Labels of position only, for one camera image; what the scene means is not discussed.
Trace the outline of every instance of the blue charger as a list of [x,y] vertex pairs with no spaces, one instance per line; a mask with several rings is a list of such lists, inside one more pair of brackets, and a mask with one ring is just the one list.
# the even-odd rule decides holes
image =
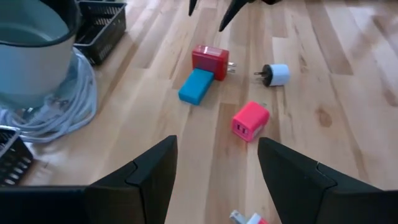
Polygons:
[[178,91],[180,100],[199,105],[214,79],[213,72],[195,68]]

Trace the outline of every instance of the white bucket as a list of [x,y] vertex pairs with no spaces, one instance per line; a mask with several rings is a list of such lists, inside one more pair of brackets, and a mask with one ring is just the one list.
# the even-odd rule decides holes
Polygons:
[[[76,7],[74,0],[57,1]],[[72,26],[64,20],[39,0],[0,0],[1,107],[41,106],[64,81],[77,30],[70,28],[77,19]]]

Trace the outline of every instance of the wooden floor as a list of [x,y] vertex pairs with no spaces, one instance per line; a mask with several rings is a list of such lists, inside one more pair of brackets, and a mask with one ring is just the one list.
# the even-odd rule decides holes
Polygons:
[[[38,161],[25,184],[89,184],[176,134],[166,223],[230,223],[234,209],[280,223],[257,141],[246,144],[229,128],[254,100],[271,111],[260,136],[398,189],[397,1],[259,1],[219,33],[229,2],[199,0],[188,17],[188,0],[129,0],[127,33],[97,69],[97,117],[52,144],[32,146]],[[200,106],[190,106],[177,92],[196,44],[228,49],[238,66],[211,85]],[[286,63],[290,82],[262,86],[253,73],[265,63]]]

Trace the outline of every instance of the white charger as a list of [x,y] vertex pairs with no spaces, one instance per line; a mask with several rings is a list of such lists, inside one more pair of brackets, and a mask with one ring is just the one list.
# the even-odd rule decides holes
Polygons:
[[290,80],[289,67],[285,64],[264,65],[261,72],[254,74],[261,75],[265,86],[285,85]]
[[268,224],[268,222],[257,213],[253,214],[248,222],[246,222],[246,218],[237,210],[233,210],[229,218],[235,221],[235,224]]

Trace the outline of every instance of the black plastic crate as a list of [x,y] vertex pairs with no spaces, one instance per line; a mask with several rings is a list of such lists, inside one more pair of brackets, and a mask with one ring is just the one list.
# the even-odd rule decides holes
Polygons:
[[17,185],[33,163],[18,129],[0,126],[0,187]]
[[80,1],[81,26],[75,47],[93,65],[101,65],[126,30],[126,3]]

